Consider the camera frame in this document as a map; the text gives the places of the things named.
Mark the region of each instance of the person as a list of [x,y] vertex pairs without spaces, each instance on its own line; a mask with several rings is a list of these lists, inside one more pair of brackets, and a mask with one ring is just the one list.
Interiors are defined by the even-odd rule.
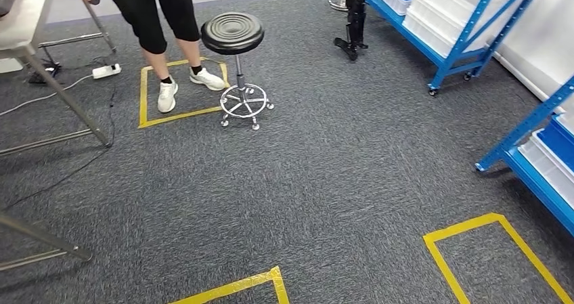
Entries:
[[[113,0],[123,18],[139,39],[143,54],[160,80],[158,110],[170,112],[175,107],[178,85],[169,74],[165,41],[156,0]],[[175,35],[175,40],[190,62],[190,80],[212,91],[225,88],[223,80],[210,74],[200,60],[200,33],[192,0],[159,0],[162,12]]]

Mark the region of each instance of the black capri pants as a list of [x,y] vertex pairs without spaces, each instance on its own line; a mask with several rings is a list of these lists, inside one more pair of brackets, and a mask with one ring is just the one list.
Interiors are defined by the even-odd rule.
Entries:
[[[156,0],[113,0],[123,18],[131,25],[142,48],[150,53],[164,53],[167,48]],[[159,0],[163,14],[176,38],[198,41],[200,33],[193,0]]]

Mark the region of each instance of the metal frame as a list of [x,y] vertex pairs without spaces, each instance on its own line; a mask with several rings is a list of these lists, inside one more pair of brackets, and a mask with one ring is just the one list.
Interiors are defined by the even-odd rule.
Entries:
[[[259,130],[259,124],[255,116],[261,113],[261,111],[263,111],[264,109],[267,108],[269,110],[272,110],[275,106],[267,98],[265,90],[263,90],[257,85],[245,83],[245,76],[243,75],[243,72],[241,70],[241,60],[239,58],[239,55],[235,56],[235,62],[237,66],[237,85],[234,85],[226,89],[225,92],[223,92],[223,94],[219,98],[219,105],[221,106],[221,109],[223,109],[223,111],[225,112],[220,122],[221,126],[227,127],[229,125],[228,118],[231,116],[234,118],[241,118],[241,119],[250,118],[253,121],[251,128],[253,130]],[[235,91],[238,92],[239,96],[231,94],[232,92]],[[259,94],[261,94],[263,97],[253,99],[248,98],[248,94],[253,94],[255,93],[255,91],[259,91]],[[233,107],[230,107],[229,106],[230,100],[233,100],[237,103]],[[258,106],[258,108],[256,108],[256,110],[253,110],[253,108],[249,104],[260,104],[260,105]],[[249,113],[248,114],[236,113],[235,111],[239,110],[241,107],[245,107]]]
[[536,129],[538,125],[550,116],[556,107],[574,94],[574,76],[572,76],[558,91],[540,104],[516,128],[514,128],[498,145],[488,152],[475,164],[480,172],[492,167],[494,163],[503,160],[530,190],[544,203],[556,218],[574,235],[574,209],[556,192],[556,190],[538,173],[538,171],[519,152],[518,143]]
[[24,235],[30,236],[35,240],[42,243],[48,244],[56,248],[56,250],[47,251],[37,255],[31,255],[29,257],[16,259],[13,261],[6,261],[0,263],[0,272],[16,267],[21,267],[29,263],[34,263],[46,259],[51,259],[59,257],[61,255],[70,254],[84,261],[90,261],[92,258],[92,253],[79,248],[63,239],[57,238],[46,231],[40,230],[39,228],[32,226],[30,224],[24,223],[23,221],[17,220],[13,217],[6,215],[0,211],[0,225],[10,228],[16,232],[20,232]]
[[[51,56],[47,51],[48,47],[53,47],[56,45],[65,45],[68,43],[75,43],[75,42],[87,41],[87,40],[98,39],[98,38],[103,38],[106,41],[106,43],[108,44],[108,46],[110,47],[110,49],[112,50],[112,52],[114,52],[114,53],[116,52],[115,44],[112,42],[112,39],[110,38],[108,31],[104,28],[104,25],[100,22],[100,19],[97,18],[97,16],[95,15],[95,12],[93,11],[91,5],[86,1],[84,1],[83,3],[85,5],[86,9],[88,10],[92,20],[94,21],[95,25],[97,26],[98,30],[100,30],[100,33],[83,35],[80,37],[73,37],[73,38],[63,39],[63,40],[59,40],[59,41],[48,41],[48,42],[38,44],[38,48],[43,49],[50,59],[51,59]],[[4,150],[0,150],[0,156],[13,154],[13,153],[17,153],[17,152],[22,152],[24,150],[30,150],[33,148],[46,146],[46,145],[50,145],[50,144],[54,144],[54,143],[58,143],[58,142],[64,142],[64,141],[69,140],[69,139],[74,139],[74,138],[78,138],[78,137],[82,137],[82,136],[86,136],[86,135],[91,135],[91,134],[94,134],[96,136],[96,138],[98,138],[98,140],[105,147],[111,146],[109,139],[107,138],[106,135],[104,135],[104,133],[102,133],[102,131],[100,130],[100,127],[93,120],[91,120],[87,116],[86,112],[82,108],[80,108],[80,106],[76,103],[76,101],[64,91],[63,86],[61,86],[50,74],[48,74],[46,72],[42,63],[39,61],[39,59],[32,52],[30,52],[29,48],[23,47],[23,48],[19,48],[16,50],[11,50],[11,52],[12,52],[12,56],[14,58],[25,60],[26,62],[28,62],[30,64],[30,66],[32,68],[34,68],[34,70],[36,72],[38,72],[42,76],[42,78],[44,78],[46,83],[56,91],[58,96],[60,96],[62,98],[62,100],[64,102],[66,102],[66,104],[86,124],[88,129],[76,131],[74,133],[67,133],[65,135],[52,137],[52,138],[40,140],[37,142],[24,144],[24,145],[12,147],[12,148],[7,148]]]
[[[415,45],[428,59],[430,59],[438,69],[435,74],[434,79],[428,84],[428,92],[432,96],[436,95],[441,88],[441,84],[444,78],[451,74],[456,74],[459,72],[465,72],[465,80],[469,80],[471,77],[477,77],[482,72],[484,66],[492,55],[494,51],[498,48],[504,37],[508,34],[510,29],[516,24],[516,21],[522,16],[530,2],[532,0],[522,0],[519,7],[513,13],[509,21],[494,39],[490,46],[485,49],[479,49],[474,51],[466,51],[466,48],[489,26],[491,26],[496,19],[498,19],[516,0],[509,0],[496,14],[490,18],[484,26],[482,26],[476,34],[470,36],[472,30],[477,25],[481,14],[484,12],[486,7],[489,5],[491,0],[480,0],[477,8],[472,13],[468,23],[462,30],[458,40],[453,46],[450,54],[443,58],[437,52],[432,50],[425,42],[421,41],[419,38],[414,36],[409,30],[405,29],[402,25],[405,16],[397,15],[383,0],[366,0],[369,5],[371,5],[381,16],[386,18],[408,41]],[[460,60],[467,60],[475,58],[469,64],[465,64],[458,67],[453,67],[454,64]]]

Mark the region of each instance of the metal table leg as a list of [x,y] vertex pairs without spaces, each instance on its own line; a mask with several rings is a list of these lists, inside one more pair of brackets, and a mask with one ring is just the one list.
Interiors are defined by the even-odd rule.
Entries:
[[3,212],[0,212],[0,225],[8,227],[14,231],[30,236],[35,240],[38,240],[40,242],[43,242],[45,244],[57,248],[57,250],[48,251],[46,253],[41,253],[38,255],[32,255],[22,259],[0,263],[0,272],[11,268],[27,265],[29,263],[59,257],[60,255],[65,254],[73,255],[84,261],[91,260],[93,256],[92,253],[87,250],[81,249],[78,246],[68,243],[67,241],[61,238],[57,238],[51,234],[48,234],[47,232],[35,226],[24,223],[23,221],[20,221],[18,219],[14,219],[13,217],[10,217]]
[[86,9],[88,10],[88,13],[90,13],[90,16],[91,16],[92,20],[94,21],[95,25],[97,26],[97,28],[102,33],[102,37],[104,38],[104,40],[106,40],[107,44],[110,46],[110,49],[113,52],[116,52],[116,45],[112,42],[112,39],[110,38],[110,34],[106,30],[106,28],[104,28],[104,25],[102,24],[100,19],[93,12],[93,8],[91,8],[91,5],[88,2],[86,2],[84,0],[82,0],[82,1],[84,2]]
[[47,47],[53,47],[55,45],[66,45],[68,43],[76,43],[76,42],[88,41],[88,40],[92,40],[92,39],[104,38],[104,40],[106,40],[110,49],[114,53],[116,52],[116,45],[112,42],[112,38],[110,38],[110,34],[106,30],[106,28],[104,27],[104,25],[102,24],[100,19],[97,17],[97,15],[95,15],[91,5],[86,1],[83,1],[83,3],[86,6],[86,9],[88,10],[88,13],[90,14],[90,16],[91,16],[92,20],[94,21],[95,25],[97,26],[98,30],[100,30],[100,33],[91,33],[89,35],[81,35],[79,37],[66,38],[66,39],[57,40],[57,41],[42,42],[42,43],[38,44],[39,49],[47,48]]
[[96,125],[87,116],[87,114],[84,112],[84,110],[82,110],[78,106],[76,101],[74,101],[74,99],[72,99],[72,97],[70,97],[64,91],[64,88],[49,73],[46,72],[44,66],[42,66],[42,64],[40,64],[40,61],[38,61],[38,59],[27,50],[24,51],[24,57],[30,63],[30,65],[44,78],[46,83],[56,91],[56,93],[61,97],[61,99],[64,102],[66,102],[66,104],[68,104],[68,106],[70,106],[70,108],[76,113],[76,115],[88,126],[88,129],[85,129],[82,131],[77,131],[75,133],[69,133],[66,135],[61,135],[59,137],[53,137],[53,138],[45,139],[45,140],[42,140],[39,142],[34,142],[31,144],[21,145],[21,146],[17,146],[17,147],[13,147],[13,148],[8,148],[6,150],[0,150],[0,156],[8,155],[8,154],[16,153],[16,152],[21,152],[23,150],[29,150],[31,148],[36,148],[36,147],[40,147],[40,146],[54,144],[57,142],[62,142],[62,141],[68,140],[68,139],[77,138],[77,137],[89,135],[92,133],[99,139],[99,141],[104,146],[110,147],[112,144],[110,143],[108,138],[104,135],[104,133],[102,133],[102,131],[100,130],[98,125]]

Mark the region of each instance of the white sneaker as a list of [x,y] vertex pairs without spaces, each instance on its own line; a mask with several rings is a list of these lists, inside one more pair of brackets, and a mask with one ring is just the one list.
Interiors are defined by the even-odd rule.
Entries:
[[158,110],[161,113],[170,112],[175,108],[175,98],[177,93],[177,83],[171,78],[171,84],[160,83],[160,96],[158,97]]
[[225,89],[225,82],[223,82],[223,79],[210,74],[205,67],[198,72],[197,75],[195,75],[194,71],[190,68],[190,80],[195,84],[203,84],[207,86],[211,91],[220,91]]

